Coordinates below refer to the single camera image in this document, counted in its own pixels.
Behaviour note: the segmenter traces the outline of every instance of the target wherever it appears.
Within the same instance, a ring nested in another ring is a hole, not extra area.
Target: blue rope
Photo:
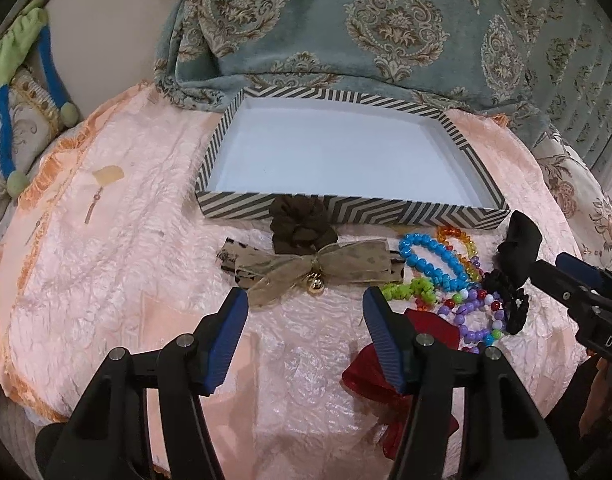
[[[10,110],[8,109],[8,85],[0,87],[0,170],[4,178],[15,171],[13,162],[13,126],[10,123]]]
[[[51,94],[52,99],[55,101],[58,109],[66,104],[68,98],[62,82],[57,76],[57,70],[52,62],[51,54],[51,30],[46,25],[39,32],[39,57],[42,60],[42,67],[44,68],[44,75],[46,76],[46,84],[48,85],[48,91]]]

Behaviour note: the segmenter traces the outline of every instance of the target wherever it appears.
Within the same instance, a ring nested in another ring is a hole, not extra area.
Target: robotic arm
[[[612,274],[560,254],[534,264],[532,283],[569,308],[577,339],[612,361]],[[159,406],[173,480],[224,480],[198,396],[223,383],[247,317],[246,292],[233,288],[216,314],[159,351],[112,349],[67,424],[40,431],[45,480],[155,480],[145,390]],[[461,480],[567,480],[548,427],[497,348],[454,351],[417,333],[377,287],[363,313],[387,381],[415,394],[390,480],[439,480],[449,437],[453,388],[465,388]]]

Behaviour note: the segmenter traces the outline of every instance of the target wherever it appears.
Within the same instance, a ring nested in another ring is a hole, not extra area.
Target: red fabric
[[[436,314],[408,308],[404,316],[412,322],[417,332],[431,334],[448,348],[455,350],[459,348],[459,329]],[[342,382],[361,397],[387,404],[393,410],[394,419],[388,424],[386,433],[381,439],[381,445],[384,455],[394,460],[401,443],[406,417],[415,398],[399,395],[386,382],[377,359],[377,352],[372,344],[363,348],[350,366],[344,370]],[[455,433],[458,429],[457,419],[451,417],[450,434]]]

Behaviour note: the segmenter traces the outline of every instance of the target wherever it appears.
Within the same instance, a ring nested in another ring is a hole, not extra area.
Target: striped box
[[[319,198],[328,211],[329,219],[333,223],[405,224],[495,229],[510,212],[497,184],[495,184],[472,146],[442,111],[426,105],[360,92],[320,88],[267,87],[241,90],[224,112],[214,134],[212,134],[195,182],[195,196],[201,212],[207,218],[248,220],[270,218],[268,207],[274,200],[275,194],[207,190],[219,147],[228,132],[228,126],[235,112],[244,99],[256,97],[329,99],[384,107],[436,119],[444,127],[458,149],[472,163],[486,185],[492,197],[492,202],[496,205],[496,208],[482,208],[406,200],[382,200],[358,196],[320,196]]]

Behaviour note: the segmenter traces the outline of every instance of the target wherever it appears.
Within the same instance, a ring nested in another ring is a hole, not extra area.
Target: brown scrunchie
[[[315,254],[334,244],[337,233],[331,227],[323,203],[307,196],[281,195],[268,208],[273,222],[275,254]]]

